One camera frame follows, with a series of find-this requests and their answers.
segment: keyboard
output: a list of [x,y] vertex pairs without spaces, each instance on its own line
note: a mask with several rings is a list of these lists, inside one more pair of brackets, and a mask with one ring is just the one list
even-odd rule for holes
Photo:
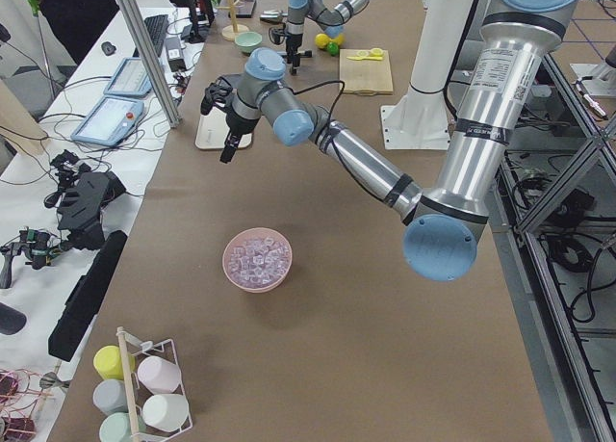
[[[154,15],[149,16],[143,21],[147,34],[150,35],[152,43],[154,44],[154,51],[156,55],[161,56],[163,52],[163,45],[165,44],[165,38],[167,37],[167,26],[169,26],[169,20],[166,15]],[[133,57],[139,56],[139,50],[135,49]]]

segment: white cup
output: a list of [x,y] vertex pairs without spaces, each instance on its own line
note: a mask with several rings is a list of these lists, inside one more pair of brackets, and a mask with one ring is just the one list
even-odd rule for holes
[[107,416],[114,413],[127,413],[126,391],[124,382],[117,379],[105,379],[96,386],[92,395],[94,405]]
[[176,364],[151,356],[140,364],[137,378],[152,394],[171,394],[182,382],[182,372]]
[[189,417],[189,402],[181,394],[157,394],[145,401],[141,416],[152,428],[174,432]]

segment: white table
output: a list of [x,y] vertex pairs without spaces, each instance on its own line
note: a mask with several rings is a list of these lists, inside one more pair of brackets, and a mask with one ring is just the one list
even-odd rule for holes
[[[167,13],[169,22],[172,22],[178,18],[187,17],[188,9],[150,8],[141,9],[141,13],[144,17]],[[187,19],[172,23],[168,31],[179,33],[189,23]],[[104,55],[100,46],[106,40],[117,48],[115,54],[109,57]],[[184,55],[189,67],[188,73],[196,62],[202,47],[203,44],[186,44]],[[128,33],[123,16],[118,13],[77,68],[68,84],[94,76],[113,75],[122,59],[131,57],[134,49],[135,44]],[[167,81],[174,83],[167,59],[163,57],[161,61],[165,67]],[[96,79],[69,87],[56,98],[47,114],[87,115],[101,98],[108,81],[108,79]],[[177,95],[174,89],[172,93],[174,96]],[[106,236],[114,230],[122,230],[127,234],[130,232],[141,206],[141,195],[145,193],[145,188],[158,162],[160,151],[165,144],[169,126],[158,99],[154,94],[150,94],[144,102],[147,114],[140,124],[140,139],[135,148],[117,150],[104,157],[104,161],[112,166],[112,171],[131,194],[120,196],[105,208],[103,230]],[[77,148],[75,143],[63,140],[63,137],[66,139],[70,137],[80,120],[79,117],[44,119],[40,126],[52,137],[46,145],[47,154],[43,153],[36,159],[17,154],[0,178],[3,181],[14,183],[26,183],[37,179],[43,175],[41,166],[49,169],[49,160],[64,149],[84,159],[88,156],[100,157],[101,153],[84,153]],[[130,147],[135,140],[133,136],[125,144]],[[88,160],[88,163],[93,169],[98,164],[93,160]],[[2,217],[0,219],[0,245],[15,237],[24,226],[48,229],[51,233],[58,235],[55,210],[46,209],[42,204],[43,199],[56,189],[56,183],[48,176],[22,186],[0,182],[0,216]],[[96,252],[72,249],[54,259],[52,266],[39,271],[26,266],[26,258],[23,255],[13,260],[13,284],[9,290],[0,291],[0,302],[23,312],[28,322],[20,332],[13,336],[0,335],[0,369],[23,368],[39,374],[57,370],[61,379],[71,379],[81,357],[81,347],[85,340],[82,341],[73,359],[66,363],[47,353],[47,339],[64,311],[66,298],[79,277],[88,271]],[[39,388],[36,379],[34,379],[33,387]],[[64,394],[56,388],[52,389],[52,396],[43,405],[39,402],[34,413],[38,431],[34,440],[46,440],[63,401]]]

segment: label sticker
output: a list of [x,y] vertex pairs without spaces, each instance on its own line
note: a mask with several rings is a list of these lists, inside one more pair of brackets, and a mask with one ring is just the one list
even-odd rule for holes
[[470,89],[502,93],[517,56],[518,51],[510,49],[481,52]]
[[511,139],[512,134],[511,129],[461,118],[455,124],[455,130],[463,132],[465,137],[475,137],[477,139],[502,143],[503,145],[509,145],[509,139]]
[[528,57],[528,64],[520,78],[518,87],[513,91],[513,96],[511,97],[511,99],[519,105],[524,105],[528,90],[535,79],[539,64],[541,64],[541,59],[536,55],[530,54],[529,52],[524,52],[524,54],[521,52],[520,58],[522,58],[523,55]]

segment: pink bowl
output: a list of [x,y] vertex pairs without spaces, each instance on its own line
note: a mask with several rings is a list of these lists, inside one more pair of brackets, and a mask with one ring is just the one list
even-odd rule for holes
[[271,228],[249,228],[224,249],[222,269],[231,283],[249,293],[265,293],[289,273],[293,252],[289,241]]

